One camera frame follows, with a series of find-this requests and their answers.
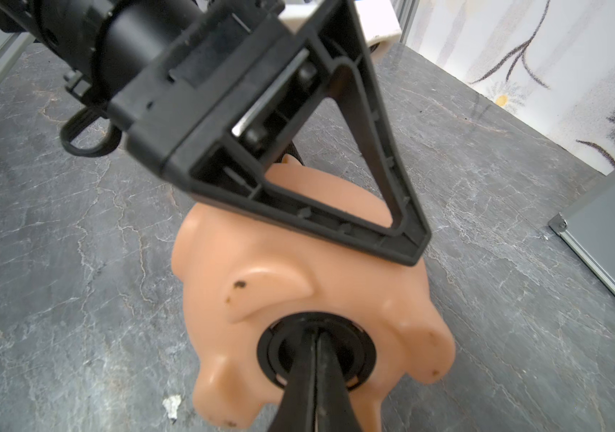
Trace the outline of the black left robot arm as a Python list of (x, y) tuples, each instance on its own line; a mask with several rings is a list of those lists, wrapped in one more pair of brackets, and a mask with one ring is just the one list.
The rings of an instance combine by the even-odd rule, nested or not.
[[(280, 1), (0, 1), (71, 68), (82, 109), (62, 146), (98, 158), (125, 145), (197, 201), (413, 266), (432, 234), (397, 152), (352, 1), (325, 1), (299, 30)], [(379, 226), (266, 176), (333, 99), (392, 216)]]

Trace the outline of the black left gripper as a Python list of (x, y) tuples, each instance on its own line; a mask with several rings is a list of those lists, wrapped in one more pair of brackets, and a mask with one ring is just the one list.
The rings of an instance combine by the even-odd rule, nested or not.
[(218, 1), (207, 12), (192, 1), (65, 2), (63, 57), (73, 68), (71, 94), (84, 110), (64, 127), (64, 148), (97, 158), (124, 144), (170, 182), (163, 164), (185, 134), (181, 111), (194, 108), (197, 97), (175, 71), (193, 50), (202, 50), (209, 61), (200, 76), (212, 76), (230, 54), (229, 48), (213, 54), (208, 42), (219, 36), (215, 13), (242, 3), (267, 6), (277, 16), (284, 8), (280, 1)]

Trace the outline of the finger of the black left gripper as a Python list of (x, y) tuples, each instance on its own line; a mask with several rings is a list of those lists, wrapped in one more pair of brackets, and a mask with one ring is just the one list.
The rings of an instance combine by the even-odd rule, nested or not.
[[(401, 265), (413, 266), (431, 238), (388, 122), (370, 52), (351, 1), (325, 1), (296, 32), (267, 6), (227, 5), (215, 13), (213, 54), (230, 54), (209, 79), (209, 56), (193, 50), (175, 71), (197, 90), (181, 111), (186, 131), (163, 176), (212, 203), (245, 212)], [(327, 197), (316, 178), (285, 185), (269, 176), (291, 154), (314, 111), (334, 107), (361, 153)]]

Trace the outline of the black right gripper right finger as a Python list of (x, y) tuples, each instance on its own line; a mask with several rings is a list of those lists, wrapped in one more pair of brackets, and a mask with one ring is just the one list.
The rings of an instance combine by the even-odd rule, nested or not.
[(316, 342), (316, 431), (362, 432), (334, 344), (325, 332)]

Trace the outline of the pink piggy bank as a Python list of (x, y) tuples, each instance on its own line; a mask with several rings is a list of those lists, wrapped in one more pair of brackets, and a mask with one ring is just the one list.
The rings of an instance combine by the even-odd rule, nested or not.
[(424, 262), (402, 266), (198, 203), (171, 268), (200, 361), (193, 404), (215, 426), (249, 428), (279, 403), (308, 333), (329, 336), (333, 381), (364, 431), (380, 430), (381, 405), (404, 375), (431, 384), (453, 366)]

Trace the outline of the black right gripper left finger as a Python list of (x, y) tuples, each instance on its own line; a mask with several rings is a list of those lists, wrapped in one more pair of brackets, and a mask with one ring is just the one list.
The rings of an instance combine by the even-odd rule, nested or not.
[(269, 431), (311, 432), (316, 426), (317, 331), (307, 330), (296, 350), (283, 397)]

